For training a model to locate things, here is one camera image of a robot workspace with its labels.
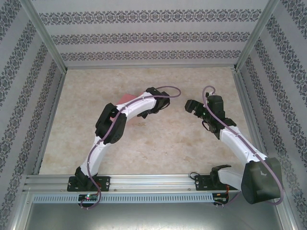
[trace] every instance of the damask wallpaper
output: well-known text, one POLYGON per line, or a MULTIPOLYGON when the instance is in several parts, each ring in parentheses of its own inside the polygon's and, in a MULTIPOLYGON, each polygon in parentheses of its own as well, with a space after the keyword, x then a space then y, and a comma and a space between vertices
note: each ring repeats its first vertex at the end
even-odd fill
POLYGON ((18 0, 0 0, 0 230, 32 174, 62 74, 18 0))
POLYGON ((241 70, 269 156, 277 157, 299 229, 307 229, 307 7, 282 0, 241 70))
POLYGON ((68 68, 235 64, 267 0, 33 0, 68 68))

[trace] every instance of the beige floor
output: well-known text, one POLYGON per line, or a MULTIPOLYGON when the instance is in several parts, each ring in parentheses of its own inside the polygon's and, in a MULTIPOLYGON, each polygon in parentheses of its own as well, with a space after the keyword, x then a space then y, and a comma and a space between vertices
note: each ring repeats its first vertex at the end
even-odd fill
MULTIPOLYGON (((100 174, 208 173, 213 166, 241 167, 234 154, 201 120, 185 111, 188 99, 201 101, 213 85, 232 118, 249 139, 248 128, 229 68, 69 70, 47 144, 40 174, 74 174, 94 140, 95 124, 105 105, 125 93, 174 85, 182 90, 171 105, 146 119, 128 122, 123 137, 109 149, 100 174)), ((177 94, 167 89, 169 94, 177 94)))

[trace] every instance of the wire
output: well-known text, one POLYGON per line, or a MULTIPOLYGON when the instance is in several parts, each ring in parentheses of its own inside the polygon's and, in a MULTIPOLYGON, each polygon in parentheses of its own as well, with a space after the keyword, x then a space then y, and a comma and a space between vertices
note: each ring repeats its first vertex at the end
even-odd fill
POLYGON ((269 171, 269 173, 272 175, 272 177, 274 178, 275 182, 277 183, 278 185, 278 188, 279 188, 279 191, 280 191, 280 199, 275 202, 275 203, 272 203, 272 202, 268 202, 269 204, 272 204, 272 205, 279 205, 280 203, 282 203, 283 201, 283 197, 284 197, 284 194, 283 194, 283 186, 282 184, 280 183, 279 179, 277 178, 276 174, 273 172, 273 170, 268 166, 268 164, 258 155, 258 153, 244 140, 243 137, 241 137, 241 135, 237 132, 235 132, 233 129, 231 129, 228 125, 226 125, 223 121, 221 121, 212 111, 211 109, 208 107, 207 105, 207 100, 206 100, 206 97, 205 97, 205 91, 206 89, 208 88, 212 88, 213 89, 213 93, 215 93, 215 88, 211 85, 207 85, 203 90, 202 90, 202 99, 203 99, 203 103, 204 103, 204 106, 207 108, 208 112, 218 121, 220 122, 225 128, 227 128, 230 132, 232 132, 234 135, 236 135, 244 144, 246 147, 248 147, 248 149, 258 158, 258 160, 264 165, 264 167, 269 171))
POLYGON ((234 202, 235 200, 237 200, 237 198, 240 196, 241 192, 238 192, 230 201, 228 201, 228 203, 226 205, 231 204, 232 202, 234 202))
POLYGON ((195 177, 193 178, 191 175, 192 175, 192 173, 194 173, 194 174, 197 174, 198 176, 200 176, 200 174, 199 173, 197 173, 197 172, 191 172, 190 173, 190 178, 192 179, 192 180, 194 180, 195 181, 195 177))
POLYGON ((167 104, 166 104, 162 109, 160 109, 160 110, 166 109, 170 104, 171 104, 170 102, 167 103, 167 104))
POLYGON ((176 97, 179 97, 179 96, 181 95, 181 90, 180 90, 179 88, 175 87, 175 86, 166 85, 166 86, 160 86, 160 87, 158 87, 158 88, 156 88, 156 89, 158 90, 158 89, 162 89, 162 88, 172 88, 172 89, 176 89, 176 90, 178 90, 179 93, 178 93, 177 95, 175 95, 175 96, 150 95, 150 96, 145 96, 145 97, 137 98, 137 99, 135 99, 134 101, 129 102, 127 105, 125 105, 124 107, 122 107, 122 108, 119 110, 119 112, 118 112, 118 113, 116 114, 116 116, 114 117, 113 122, 112 122, 110 128, 108 129, 108 131, 106 132, 106 134, 104 135, 104 137, 103 137, 102 139, 100 139, 99 141, 97 141, 97 143, 96 143, 96 144, 94 145, 94 147, 91 149, 91 151, 90 151, 90 153, 88 154, 88 157, 87 157, 87 165, 86 165, 86 167, 87 167, 87 173, 88 173, 89 178, 91 179, 91 181, 93 182, 93 184, 96 186, 96 188, 97 188, 97 190, 98 190, 99 199, 97 199, 97 202, 94 203, 94 204, 93 204, 92 206, 90 206, 90 207, 84 207, 84 206, 82 206, 82 203, 83 203, 83 201, 84 201, 84 200, 82 200, 82 201, 80 202, 80 207, 81 207, 82 209, 86 209, 86 210, 92 209, 92 208, 94 208, 95 206, 97 206, 97 205, 99 204, 100 200, 101 200, 101 189, 100 189, 100 187, 97 185, 97 183, 95 182, 95 180, 92 178, 92 175, 91 175, 91 172, 90 172, 90 159, 91 159, 91 155, 92 155, 93 151, 94 151, 94 150, 96 149, 96 147, 99 146, 99 144, 100 144, 101 142, 103 142, 103 141, 107 138, 107 136, 110 134, 110 132, 111 132, 111 130, 112 130, 112 128, 113 128, 113 126, 114 126, 114 124, 115 124, 117 118, 119 117, 120 113, 121 113, 124 109, 126 109, 127 107, 129 107, 130 105, 132 105, 133 103, 136 103, 136 102, 138 102, 138 101, 141 101, 141 100, 144 100, 144 99, 147 99, 147 98, 176 98, 176 97))
POLYGON ((226 199, 228 199, 229 198, 229 185, 227 185, 227 184, 226 184, 226 189, 227 189, 227 191, 226 191, 226 194, 227 194, 226 199))
POLYGON ((223 205, 223 207, 224 207, 224 205, 225 205, 225 204, 223 204, 222 202, 219 202, 219 201, 216 201, 216 200, 214 200, 213 203, 217 203, 217 204, 219 204, 219 205, 223 205))
POLYGON ((202 121, 201 124, 207 131, 209 131, 209 129, 205 126, 205 121, 202 121))

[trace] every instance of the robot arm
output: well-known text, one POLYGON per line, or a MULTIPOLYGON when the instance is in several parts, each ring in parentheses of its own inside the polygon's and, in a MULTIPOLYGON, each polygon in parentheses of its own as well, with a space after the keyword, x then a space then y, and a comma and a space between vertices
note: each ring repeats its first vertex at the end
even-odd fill
MULTIPOLYGON (((159 92, 154 87, 148 88, 143 94, 141 94, 138 98, 135 98, 127 103, 113 105, 109 103, 105 106, 102 114, 100 115, 95 127, 96 127, 96 137, 94 139, 94 143, 92 148, 96 146, 94 151, 92 152, 90 162, 89 162, 89 172, 91 176, 94 178, 98 174, 99 165, 105 156, 108 148, 119 141, 122 137, 125 124, 131 118, 135 116, 142 116, 146 118, 148 114, 158 113, 161 109, 165 108, 170 104, 169 98, 161 98, 161 97, 151 97, 146 98, 148 96, 169 96, 166 92, 159 92), (111 132, 108 134, 107 138, 104 141, 101 141, 102 138, 106 135, 109 130, 111 124, 113 123, 113 118, 119 113, 119 111, 123 109, 118 116, 117 120, 114 123, 114 126, 111 132)), ((77 180, 86 188, 90 188, 93 186, 93 183, 89 179, 89 174, 87 170, 87 161, 86 158, 83 164, 76 169, 75 176, 77 180)))
MULTIPOLYGON (((210 110, 222 120, 229 128, 238 133, 245 142, 263 159, 272 171, 276 174, 279 181, 282 183, 281 166, 277 159, 268 158, 265 154, 259 152, 243 135, 233 120, 225 117, 224 102, 221 96, 206 94, 207 105, 210 110)), ((203 119, 203 122, 208 125, 208 130, 225 143, 231 151, 239 158, 245 166, 243 172, 239 172, 230 165, 217 166, 210 173, 213 184, 228 184, 240 191, 244 198, 254 204, 261 201, 266 201, 280 197, 280 189, 272 175, 260 162, 260 160, 251 152, 238 135, 235 135, 228 128, 225 128, 218 122, 204 107, 203 103, 195 100, 188 100, 185 109, 187 112, 203 119)))

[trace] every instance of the purple cable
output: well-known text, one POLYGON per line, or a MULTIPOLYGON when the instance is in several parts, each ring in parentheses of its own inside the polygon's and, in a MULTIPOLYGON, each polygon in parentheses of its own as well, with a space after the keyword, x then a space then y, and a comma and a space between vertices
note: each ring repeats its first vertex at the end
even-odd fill
POLYGON ((239 197, 239 195, 241 194, 241 192, 238 192, 230 201, 228 201, 228 203, 227 204, 225 204, 225 205, 229 205, 229 204, 231 204, 232 202, 234 202, 238 197, 239 197))
POLYGON ((100 140, 95 144, 95 146, 91 149, 91 151, 90 151, 90 153, 88 154, 88 157, 87 157, 87 173, 88 173, 89 178, 90 178, 91 181, 93 182, 93 184, 94 184, 94 185, 97 187, 97 189, 98 189, 99 199, 97 200, 96 203, 94 203, 94 204, 93 204, 92 206, 90 206, 90 207, 83 207, 83 206, 82 206, 82 203, 83 203, 84 200, 82 200, 81 203, 80 203, 80 207, 81 207, 82 209, 86 209, 86 210, 92 209, 92 208, 94 208, 95 206, 97 206, 97 205, 99 204, 100 200, 101 200, 101 189, 100 189, 100 187, 97 185, 97 183, 95 182, 95 180, 92 178, 92 175, 91 175, 91 172, 90 172, 90 158, 91 158, 91 155, 92 155, 93 151, 96 149, 96 147, 97 147, 102 141, 104 141, 104 140, 107 138, 107 136, 110 134, 110 132, 111 132, 111 130, 112 130, 112 128, 113 128, 113 126, 114 126, 114 124, 115 124, 117 118, 119 117, 120 113, 121 113, 124 109, 126 109, 128 106, 132 105, 132 104, 135 103, 135 102, 138 102, 138 101, 141 101, 141 100, 144 100, 144 99, 147 99, 147 98, 153 98, 153 97, 154 97, 154 98, 158 98, 158 97, 159 97, 159 98, 175 98, 175 97, 179 97, 179 96, 181 95, 181 90, 180 90, 179 88, 175 87, 175 86, 166 85, 166 86, 160 86, 160 87, 158 87, 158 88, 156 88, 156 89, 158 90, 158 89, 162 89, 162 88, 172 88, 172 89, 176 89, 176 90, 179 91, 179 93, 178 93, 177 95, 175 95, 175 96, 164 96, 164 95, 151 95, 151 96, 145 96, 145 97, 138 98, 138 99, 136 99, 136 100, 134 100, 134 101, 132 101, 132 102, 129 102, 127 105, 125 105, 124 107, 122 107, 122 108, 119 110, 119 112, 118 112, 118 113, 116 114, 116 116, 114 117, 113 122, 112 122, 112 124, 111 124, 109 130, 108 130, 108 131, 106 132, 106 134, 104 135, 104 137, 103 137, 102 139, 100 139, 100 140))
POLYGON ((203 103, 204 106, 207 108, 207 110, 209 111, 209 113, 218 121, 220 122, 225 128, 227 128, 230 132, 232 132, 234 135, 236 135, 245 145, 246 147, 248 147, 248 149, 259 159, 259 161, 264 165, 264 167, 269 171, 269 173, 272 175, 272 177, 274 178, 275 182, 278 185, 279 191, 280 191, 280 199, 279 201, 272 203, 267 201, 267 203, 271 204, 271 205, 279 205, 280 203, 282 203, 283 201, 283 186, 280 183, 280 181, 278 180, 276 174, 273 172, 273 170, 268 166, 268 164, 257 154, 257 152, 244 140, 243 137, 241 137, 237 132, 235 132, 233 129, 231 129, 228 125, 226 125, 223 121, 221 121, 208 107, 207 105, 207 100, 205 97, 205 91, 208 88, 212 88, 213 89, 213 93, 215 93, 215 88, 211 85, 207 85, 203 90, 202 90, 202 99, 203 99, 203 103))

